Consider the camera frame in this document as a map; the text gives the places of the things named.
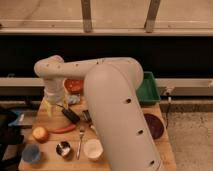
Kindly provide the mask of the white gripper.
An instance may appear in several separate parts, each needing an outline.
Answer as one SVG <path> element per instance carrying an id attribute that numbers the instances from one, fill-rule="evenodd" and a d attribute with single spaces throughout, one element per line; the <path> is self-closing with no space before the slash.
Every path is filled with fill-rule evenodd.
<path id="1" fill-rule="evenodd" d="M 65 109 L 69 109 L 67 99 L 64 98 L 65 90 L 63 87 L 63 78 L 45 79 L 44 80 L 44 98 L 48 101 L 46 102 L 47 114 L 52 117 L 53 106 L 51 104 L 56 104 L 62 102 Z"/>

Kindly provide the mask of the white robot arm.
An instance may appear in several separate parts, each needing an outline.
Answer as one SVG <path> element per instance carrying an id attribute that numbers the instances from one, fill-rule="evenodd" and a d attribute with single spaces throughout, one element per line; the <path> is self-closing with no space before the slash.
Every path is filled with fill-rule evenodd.
<path id="1" fill-rule="evenodd" d="M 143 69 L 131 57 L 66 62 L 54 55 L 34 65 L 44 81 L 44 98 L 63 100 L 62 81 L 82 79 L 84 96 L 111 171 L 165 171 L 136 90 Z"/>

